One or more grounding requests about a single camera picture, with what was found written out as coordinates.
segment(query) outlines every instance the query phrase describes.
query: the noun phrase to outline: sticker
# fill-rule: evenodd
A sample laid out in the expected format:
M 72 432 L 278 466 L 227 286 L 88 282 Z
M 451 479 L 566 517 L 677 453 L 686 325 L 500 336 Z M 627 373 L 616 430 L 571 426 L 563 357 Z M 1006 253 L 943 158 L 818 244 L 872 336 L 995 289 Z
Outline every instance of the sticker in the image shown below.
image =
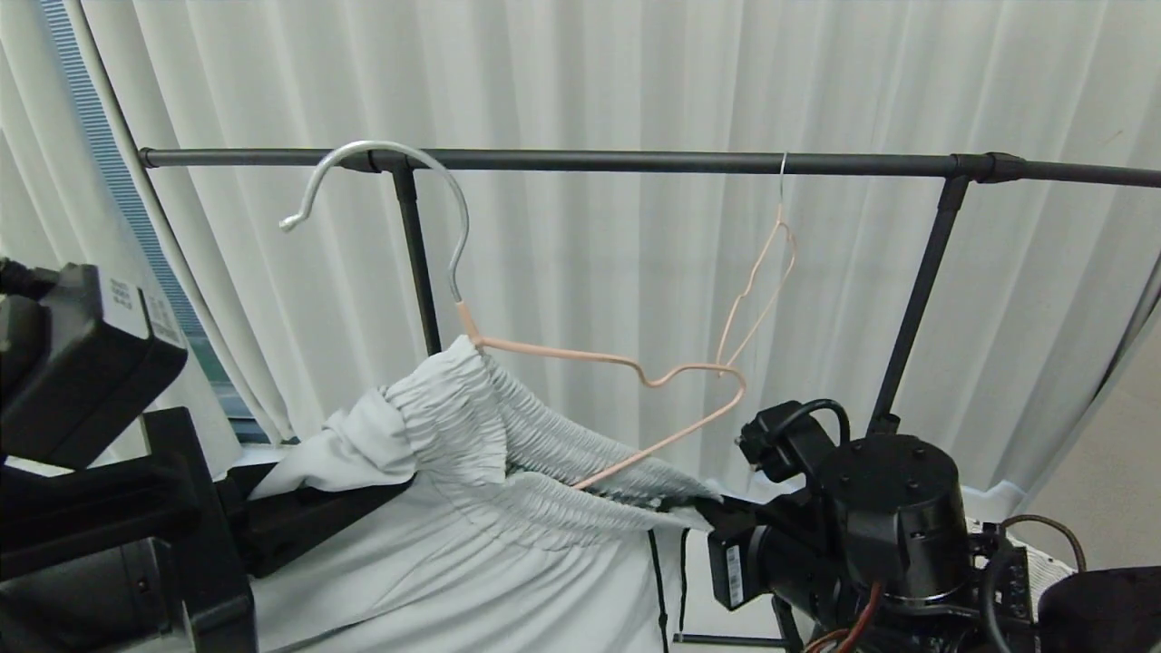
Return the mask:
M 742 591 L 742 552 L 737 545 L 726 550 L 726 577 L 729 583 L 729 607 L 737 608 L 745 598 Z
M 137 299 L 137 286 L 104 274 L 100 274 L 100 285 L 101 313 L 106 324 L 147 340 L 149 326 L 145 324 L 145 309 Z
M 170 343 L 175 347 L 186 349 L 185 335 L 178 328 L 178 317 L 173 315 L 170 304 L 156 295 L 142 293 L 145 297 L 145 309 L 149 314 L 149 322 L 153 325 L 153 335 L 157 339 Z

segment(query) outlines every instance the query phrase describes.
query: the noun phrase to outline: silver hanger hook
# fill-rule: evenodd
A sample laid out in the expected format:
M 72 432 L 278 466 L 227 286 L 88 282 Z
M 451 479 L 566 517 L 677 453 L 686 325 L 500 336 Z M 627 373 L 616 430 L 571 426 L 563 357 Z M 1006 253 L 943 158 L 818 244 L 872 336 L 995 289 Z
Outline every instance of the silver hanger hook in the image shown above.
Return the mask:
M 778 167 L 778 203 L 786 198 L 786 152 L 783 152 L 783 165 Z
M 460 296 L 460 286 L 455 281 L 455 271 L 460 267 L 460 257 L 463 256 L 463 247 L 468 244 L 468 229 L 471 225 L 471 220 L 468 216 L 468 201 L 463 198 L 463 189 L 460 188 L 460 184 L 455 180 L 452 171 L 445 167 L 444 164 L 435 160 L 435 157 L 432 157 L 423 150 L 417 150 L 402 143 L 395 143 L 394 141 L 355 141 L 353 143 L 347 143 L 341 148 L 331 150 L 330 153 L 323 157 L 323 160 L 318 162 L 318 165 L 315 166 L 315 171 L 310 173 L 310 181 L 307 182 L 307 193 L 302 196 L 302 204 L 298 206 L 298 213 L 279 221 L 279 229 L 283 232 L 289 232 L 291 229 L 297 227 L 300 223 L 305 222 L 307 218 L 310 217 L 310 211 L 315 206 L 315 196 L 318 195 L 318 188 L 323 184 L 323 177 L 326 175 L 329 170 L 351 155 L 358 155 L 370 150 L 391 150 L 423 162 L 427 165 L 427 167 L 440 173 L 440 175 L 444 177 L 444 180 L 447 181 L 448 186 L 452 187 L 452 194 L 455 195 L 455 202 L 460 209 L 460 239 L 455 243 L 455 249 L 452 250 L 450 263 L 447 264 L 447 281 L 448 286 L 452 288 L 452 299 L 455 300 L 456 303 L 463 301 L 463 297 Z

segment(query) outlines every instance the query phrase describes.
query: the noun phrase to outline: clothes hanger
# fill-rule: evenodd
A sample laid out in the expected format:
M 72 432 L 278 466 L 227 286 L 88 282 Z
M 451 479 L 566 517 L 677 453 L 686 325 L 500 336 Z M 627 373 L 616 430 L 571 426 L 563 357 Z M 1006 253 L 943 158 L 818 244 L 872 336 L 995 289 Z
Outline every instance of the clothes hanger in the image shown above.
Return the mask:
M 460 294 L 460 286 L 456 282 L 456 270 L 460 266 L 460 258 L 463 256 L 463 249 L 468 244 L 468 231 L 471 227 L 471 221 L 468 216 L 468 202 L 463 196 L 463 189 L 460 188 L 460 184 L 455 180 L 455 177 L 452 174 L 452 172 L 447 170 L 447 167 L 445 167 L 444 164 L 435 160 L 434 157 L 421 150 L 417 150 L 414 148 L 410 148 L 408 145 L 403 145 L 402 143 L 395 143 L 391 141 L 355 141 L 353 143 L 347 143 L 341 148 L 332 150 L 330 153 L 323 157 L 322 160 L 318 162 L 318 165 L 316 165 L 313 172 L 311 172 L 310 180 L 307 182 L 305 194 L 302 198 L 302 204 L 298 207 L 298 213 L 280 221 L 279 228 L 282 229 L 282 231 L 284 232 L 289 232 L 296 225 L 309 218 L 311 208 L 313 207 L 315 203 L 315 196 L 318 194 L 318 188 L 322 185 L 323 177 L 326 174 L 326 172 L 336 164 L 345 159 L 346 157 L 360 152 L 367 152 L 369 150 L 391 150 L 412 157 L 417 160 L 420 160 L 424 164 L 426 164 L 427 167 L 438 172 L 452 188 L 452 193 L 453 195 L 455 195 L 455 202 L 460 211 L 460 239 L 456 242 L 455 249 L 452 250 L 452 260 L 450 263 L 448 263 L 447 266 L 448 285 L 452 288 L 452 299 L 455 300 L 455 309 L 456 313 L 460 315 L 460 322 L 463 324 L 463 330 L 468 335 L 468 338 L 471 340 L 471 343 L 476 346 L 476 349 L 482 351 L 484 347 L 491 347 L 496 350 L 510 351 L 514 353 L 526 353 L 531 356 L 560 358 L 565 360 L 611 363 L 613 365 L 621 365 L 625 367 L 629 367 L 634 372 L 636 372 L 637 379 L 641 381 L 641 383 L 650 388 L 658 388 L 661 386 L 664 386 L 665 383 L 671 381 L 675 376 L 688 369 L 705 369 L 711 372 L 717 372 L 719 376 L 722 374 L 729 374 L 735 379 L 737 379 L 737 386 L 738 386 L 737 392 L 734 394 L 734 397 L 729 402 L 717 408 L 709 415 L 706 415 L 701 419 L 698 419 L 693 424 L 690 424 L 688 426 L 673 433 L 672 436 L 669 436 L 662 439 L 661 442 L 657 442 L 639 451 L 637 453 L 634 453 L 633 455 L 626 458 L 625 460 L 615 465 L 612 465 L 589 476 L 587 479 L 584 479 L 583 481 L 574 485 L 572 487 L 575 489 L 584 489 L 591 486 L 592 483 L 596 483 L 597 481 L 612 476 L 613 474 L 620 472 L 621 469 L 625 469 L 626 467 L 629 467 L 630 465 L 639 462 L 640 460 L 647 458 L 648 455 L 657 452 L 662 447 L 668 446 L 684 438 L 685 436 L 697 431 L 698 429 L 701 429 L 706 424 L 729 412 L 730 409 L 733 409 L 735 406 L 738 404 L 738 402 L 742 401 L 742 396 L 745 395 L 745 376 L 743 376 L 741 372 L 738 372 L 736 368 L 729 365 L 719 365 L 716 363 L 714 364 L 697 363 L 697 364 L 678 365 L 677 367 L 673 367 L 672 369 L 666 372 L 659 379 L 650 380 L 649 376 L 646 374 L 644 368 L 641 367 L 640 363 L 622 356 L 578 351 L 578 350 L 565 350 L 557 347 L 548 347 L 543 345 L 532 345 L 527 343 L 504 340 L 500 338 L 492 338 L 482 335 L 479 332 L 479 329 L 476 326 L 475 320 L 473 320 L 471 317 L 471 311 L 468 309 L 467 302 L 463 301 L 463 296 Z
M 753 261 L 753 267 L 750 268 L 750 280 L 747 281 L 745 289 L 742 290 L 742 294 L 734 297 L 734 306 L 730 307 L 729 316 L 726 318 L 726 326 L 722 329 L 721 340 L 717 342 L 717 356 L 714 357 L 714 363 L 716 364 L 721 364 L 722 361 L 722 350 L 726 349 L 726 338 L 729 336 L 730 326 L 734 324 L 734 314 L 737 313 L 737 306 L 742 303 L 742 300 L 745 299 L 745 296 L 750 294 L 750 290 L 753 289 L 753 278 L 757 277 L 758 268 L 762 267 L 762 261 L 763 259 L 766 258 L 766 252 L 770 251 L 770 245 L 771 243 L 774 242 L 774 236 L 778 234 L 779 229 L 786 230 L 786 245 L 791 250 L 789 264 L 786 265 L 786 272 L 783 273 L 781 280 L 778 281 L 778 287 L 774 288 L 774 293 L 770 296 L 770 301 L 766 302 L 766 307 L 762 309 L 762 315 L 759 315 L 758 320 L 755 321 L 753 326 L 750 326 L 750 331 L 745 335 L 744 338 L 742 338 L 742 344 L 737 345 L 737 349 L 734 350 L 734 354 L 729 357 L 729 360 L 726 361 L 726 365 L 734 365 L 734 361 L 737 360 L 738 354 L 742 353 L 742 350 L 745 347 L 745 345 L 750 342 L 751 338 L 753 338 L 753 335 L 758 332 L 758 325 L 760 325 L 762 321 L 766 318 L 766 314 L 770 313 L 770 309 L 774 307 L 774 302 L 778 300 L 779 293 L 783 292 L 783 286 L 786 285 L 786 279 L 789 278 L 791 271 L 794 270 L 794 260 L 798 258 L 798 241 L 794 238 L 794 232 L 791 231 L 789 225 L 783 222 L 783 201 L 785 198 L 785 192 L 784 192 L 785 181 L 786 181 L 786 152 L 783 152 L 783 165 L 778 168 L 778 209 L 777 209 L 777 216 L 774 217 L 774 227 L 773 229 L 770 230 L 770 236 L 766 237 L 766 244 L 762 246 L 762 252 L 758 254 L 758 260 Z

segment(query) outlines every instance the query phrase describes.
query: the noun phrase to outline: curtain fold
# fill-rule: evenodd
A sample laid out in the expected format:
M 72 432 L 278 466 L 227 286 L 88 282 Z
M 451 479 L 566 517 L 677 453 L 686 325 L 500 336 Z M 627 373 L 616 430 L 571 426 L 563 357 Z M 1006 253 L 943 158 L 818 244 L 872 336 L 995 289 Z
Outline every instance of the curtain fold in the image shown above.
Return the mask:
M 1161 166 L 1154 3 L 78 0 L 72 17 L 137 146 L 1000 150 Z M 282 439 L 424 356 L 390 181 L 332 173 L 313 220 L 282 235 L 309 172 L 149 172 L 153 218 L 204 297 L 214 345 Z M 441 182 L 418 178 L 447 344 L 460 331 L 442 278 L 456 218 Z M 461 285 L 485 333 L 657 372 L 713 356 L 778 201 L 774 177 L 457 178 L 474 218 Z M 731 442 L 760 408 L 830 396 L 865 429 L 939 194 L 917 179 L 785 187 L 798 265 L 740 361 L 750 393 L 663 454 L 737 489 L 749 471 Z M 1161 252 L 1158 201 L 972 187 L 896 402 L 903 429 L 947 449 L 965 483 L 1031 487 L 1091 400 Z M 766 263 L 742 332 L 786 256 Z M 620 369 L 499 358 L 557 410 L 634 446 L 731 393 L 708 376 L 644 390 Z
M 93 158 L 41 8 L 0 5 L 0 251 L 49 268 L 91 263 L 165 297 Z M 179 406 L 193 416 L 211 473 L 225 472 L 240 449 L 193 353 L 154 402 Z M 101 460 L 144 453 L 135 424 Z

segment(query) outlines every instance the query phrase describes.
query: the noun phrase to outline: clothes rack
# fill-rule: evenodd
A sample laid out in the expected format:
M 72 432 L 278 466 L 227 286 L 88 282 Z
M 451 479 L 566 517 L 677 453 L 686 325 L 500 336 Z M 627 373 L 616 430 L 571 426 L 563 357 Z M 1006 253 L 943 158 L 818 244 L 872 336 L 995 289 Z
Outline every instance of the clothes rack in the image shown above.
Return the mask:
M 425 150 L 450 170 L 550 172 L 650 172 L 709 174 L 779 174 L 781 152 L 634 152 L 594 150 Z M 196 166 L 313 166 L 324 149 L 181 149 L 143 148 L 138 159 L 145 168 Z M 414 171 L 427 166 L 405 155 L 373 150 L 348 157 L 347 170 L 389 173 L 403 217 L 411 273 L 419 302 L 419 317 L 427 353 L 442 350 L 431 272 L 419 222 L 419 194 Z M 982 155 L 831 155 L 787 153 L 785 174 L 843 177 L 942 178 L 943 192 L 931 234 L 920 261 L 911 294 L 903 310 L 899 335 L 884 373 L 867 433 L 894 432 L 899 418 L 892 414 L 895 394 L 931 297 L 952 227 L 964 196 L 976 184 L 1002 184 L 1022 179 L 1072 181 L 1161 188 L 1161 170 L 1027 160 L 1003 152 Z

